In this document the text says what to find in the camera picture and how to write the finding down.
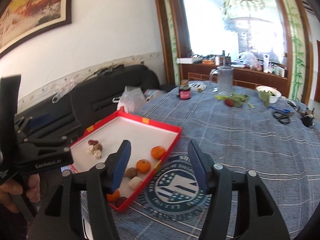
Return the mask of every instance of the glass jug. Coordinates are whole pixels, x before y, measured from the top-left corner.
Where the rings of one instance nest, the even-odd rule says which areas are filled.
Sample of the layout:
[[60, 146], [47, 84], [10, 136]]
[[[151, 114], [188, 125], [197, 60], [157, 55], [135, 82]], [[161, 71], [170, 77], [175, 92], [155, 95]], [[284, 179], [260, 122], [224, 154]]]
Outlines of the glass jug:
[[213, 92], [219, 91], [219, 95], [228, 96], [233, 92], [233, 67], [221, 66], [210, 72], [210, 87], [212, 85], [212, 78], [214, 74], [218, 74], [218, 87]]

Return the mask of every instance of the bolt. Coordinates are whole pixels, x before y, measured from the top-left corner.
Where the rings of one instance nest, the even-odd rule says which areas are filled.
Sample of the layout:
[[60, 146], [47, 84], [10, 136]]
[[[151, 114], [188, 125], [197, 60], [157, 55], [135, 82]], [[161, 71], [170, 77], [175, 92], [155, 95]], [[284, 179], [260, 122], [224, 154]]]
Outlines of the bolt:
[[222, 170], [222, 169], [223, 169], [223, 166], [222, 166], [220, 163], [216, 163], [215, 165], [213, 165], [213, 167], [214, 167], [216, 170]]
[[248, 174], [249, 174], [251, 177], [257, 176], [257, 173], [256, 173], [255, 171], [253, 171], [253, 170], [248, 171]]
[[98, 170], [102, 170], [102, 169], [104, 169], [106, 167], [106, 165], [104, 164], [104, 163], [98, 163], [97, 165], [96, 165], [96, 168], [98, 169]]
[[71, 174], [71, 171], [70, 171], [70, 170], [64, 170], [64, 171], [62, 172], [62, 176], [63, 176], [63, 177], [68, 177], [70, 174]]

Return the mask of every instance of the cork stopper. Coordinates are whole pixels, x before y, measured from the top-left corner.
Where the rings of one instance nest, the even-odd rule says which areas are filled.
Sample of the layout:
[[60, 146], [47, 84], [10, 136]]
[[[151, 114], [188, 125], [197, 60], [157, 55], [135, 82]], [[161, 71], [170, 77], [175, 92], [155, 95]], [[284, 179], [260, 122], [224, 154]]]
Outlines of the cork stopper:
[[182, 86], [187, 86], [188, 85], [189, 80], [188, 79], [183, 79], [181, 80], [181, 85]]

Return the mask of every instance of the tablecloth logo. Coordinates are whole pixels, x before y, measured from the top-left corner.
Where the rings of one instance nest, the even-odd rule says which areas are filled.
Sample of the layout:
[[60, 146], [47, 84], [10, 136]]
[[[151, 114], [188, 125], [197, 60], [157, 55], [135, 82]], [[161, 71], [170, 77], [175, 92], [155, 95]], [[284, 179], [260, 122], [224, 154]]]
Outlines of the tablecloth logo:
[[170, 158], [137, 199], [150, 214], [166, 220], [187, 220], [209, 205], [199, 190], [188, 156]]

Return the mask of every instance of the human hand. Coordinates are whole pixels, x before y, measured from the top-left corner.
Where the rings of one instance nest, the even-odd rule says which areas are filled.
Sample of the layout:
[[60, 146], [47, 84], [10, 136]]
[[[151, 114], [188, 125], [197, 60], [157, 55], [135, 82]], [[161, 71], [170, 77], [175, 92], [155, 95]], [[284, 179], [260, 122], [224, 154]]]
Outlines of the human hand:
[[[9, 179], [6, 183], [0, 186], [0, 204], [4, 205], [12, 213], [19, 213], [19, 210], [12, 201], [9, 194], [21, 195], [23, 192], [22, 186], [13, 179]], [[26, 196], [31, 202], [36, 203], [40, 200], [40, 177], [39, 174], [34, 174], [28, 178], [28, 190]]]

